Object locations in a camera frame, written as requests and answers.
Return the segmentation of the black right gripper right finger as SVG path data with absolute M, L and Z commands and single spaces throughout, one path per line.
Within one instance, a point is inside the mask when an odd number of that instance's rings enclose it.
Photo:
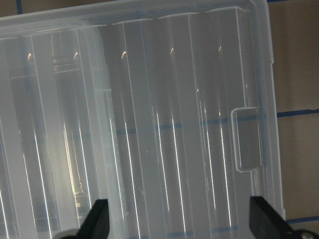
M 304 229 L 294 230 L 261 196 L 249 201 L 249 228 L 256 239 L 317 239 L 318 234 Z

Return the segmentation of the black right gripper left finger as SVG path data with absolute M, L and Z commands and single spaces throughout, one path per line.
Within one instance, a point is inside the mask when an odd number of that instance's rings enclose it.
M 59 232 L 57 239 L 107 239 L 110 233 L 109 204 L 107 199 L 95 201 L 79 229 Z

